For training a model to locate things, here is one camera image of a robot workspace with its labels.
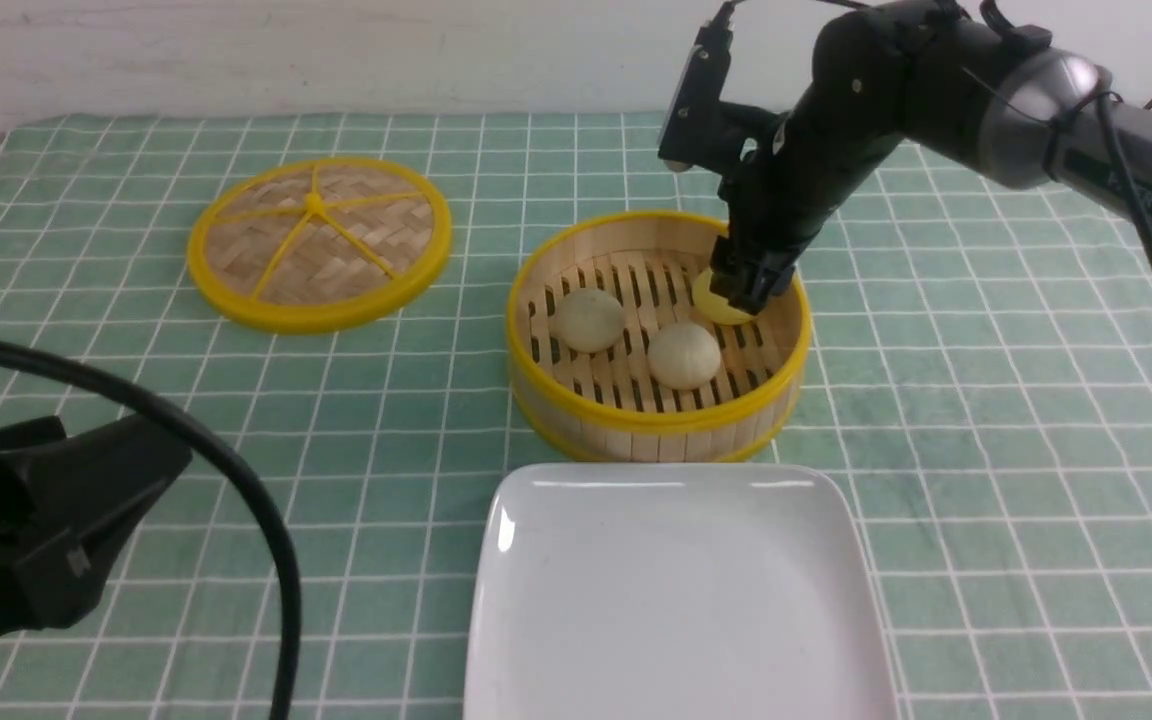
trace square plate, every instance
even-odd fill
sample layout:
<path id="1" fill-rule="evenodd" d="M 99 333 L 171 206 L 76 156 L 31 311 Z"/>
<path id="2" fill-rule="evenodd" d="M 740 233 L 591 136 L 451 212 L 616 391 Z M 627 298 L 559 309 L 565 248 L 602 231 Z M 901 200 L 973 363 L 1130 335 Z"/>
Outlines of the square plate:
<path id="1" fill-rule="evenodd" d="M 897 717 L 861 541 L 821 473 L 531 465 L 500 483 L 465 720 Z"/>

